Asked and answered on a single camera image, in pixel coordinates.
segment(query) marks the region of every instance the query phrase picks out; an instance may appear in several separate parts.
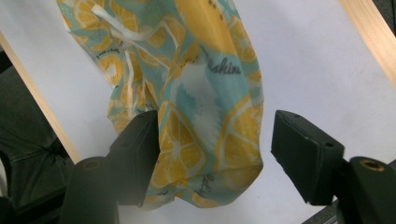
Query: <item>lemon print fabric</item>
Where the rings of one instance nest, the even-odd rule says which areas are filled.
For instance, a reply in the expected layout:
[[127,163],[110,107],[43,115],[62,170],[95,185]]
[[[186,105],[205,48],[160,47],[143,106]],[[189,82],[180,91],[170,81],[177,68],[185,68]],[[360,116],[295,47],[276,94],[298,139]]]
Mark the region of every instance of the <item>lemon print fabric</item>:
[[223,206],[248,189],[262,170],[262,72],[232,0],[57,4],[113,90],[115,132],[158,111],[161,153],[144,209],[175,198]]

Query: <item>white surface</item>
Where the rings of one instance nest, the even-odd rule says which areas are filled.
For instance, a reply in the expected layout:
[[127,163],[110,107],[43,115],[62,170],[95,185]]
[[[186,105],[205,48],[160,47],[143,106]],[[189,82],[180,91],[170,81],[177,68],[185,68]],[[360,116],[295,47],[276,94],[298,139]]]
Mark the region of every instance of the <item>white surface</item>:
[[[270,153],[277,109],[298,113],[346,146],[347,159],[396,159],[396,90],[336,0],[235,0],[263,72],[265,167],[235,203],[197,209],[181,200],[151,212],[120,209],[122,223],[301,223],[305,205]],[[2,0],[4,33],[83,157],[115,138],[110,88],[64,30],[55,0]]]

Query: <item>white table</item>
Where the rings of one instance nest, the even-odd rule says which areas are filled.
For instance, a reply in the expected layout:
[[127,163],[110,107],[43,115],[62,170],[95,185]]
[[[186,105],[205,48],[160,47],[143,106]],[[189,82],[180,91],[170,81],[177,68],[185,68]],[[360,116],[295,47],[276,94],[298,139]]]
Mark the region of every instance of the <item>white table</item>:
[[[120,208],[121,223],[301,223],[306,205],[270,153],[277,109],[298,113],[343,143],[345,158],[396,159],[396,90],[336,0],[235,0],[263,72],[261,175],[234,203],[181,200],[150,212]],[[55,0],[2,0],[0,31],[74,161],[104,156],[116,138],[110,87],[66,32]]]

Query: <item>wooden edge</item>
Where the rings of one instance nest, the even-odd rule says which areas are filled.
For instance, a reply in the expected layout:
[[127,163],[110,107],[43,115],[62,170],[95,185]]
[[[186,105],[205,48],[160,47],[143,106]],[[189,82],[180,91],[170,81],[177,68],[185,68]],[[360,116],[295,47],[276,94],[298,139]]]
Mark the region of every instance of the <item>wooden edge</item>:
[[56,117],[52,113],[52,111],[50,110],[50,107],[47,105],[47,102],[44,100],[44,97],[41,95],[40,91],[35,86],[35,83],[30,78],[26,69],[23,67],[20,59],[17,57],[17,55],[13,51],[12,47],[8,44],[6,38],[3,36],[3,34],[1,32],[0,32],[0,45],[2,46],[3,50],[6,52],[8,58],[11,60],[14,67],[17,69],[17,71],[20,74],[21,79],[25,83],[27,89],[29,90],[30,93],[32,93],[33,98],[35,98],[35,101],[37,102],[37,104],[40,107],[41,111],[43,112],[44,116],[48,120],[53,131],[55,131],[59,140],[64,145],[64,148],[66,149],[67,153],[69,154],[70,159],[72,159],[72,161],[74,163],[81,161],[80,155],[76,151],[73,144],[70,142],[70,140],[67,137],[66,133],[64,132],[64,129],[62,128],[61,124],[56,119]]
[[396,37],[372,0],[339,0],[361,38],[396,87]]

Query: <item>wrinkled cloth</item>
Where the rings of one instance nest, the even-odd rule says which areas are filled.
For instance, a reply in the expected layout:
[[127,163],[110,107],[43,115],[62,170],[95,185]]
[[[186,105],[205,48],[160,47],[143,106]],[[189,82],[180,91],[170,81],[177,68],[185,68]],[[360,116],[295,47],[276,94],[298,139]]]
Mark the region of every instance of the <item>wrinkled cloth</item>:
[[0,75],[0,158],[7,195],[18,209],[65,187],[73,162],[20,76]]
[[70,34],[113,87],[120,133],[159,112],[161,153],[145,207],[177,196],[233,202],[262,170],[262,75],[232,0],[58,0]]

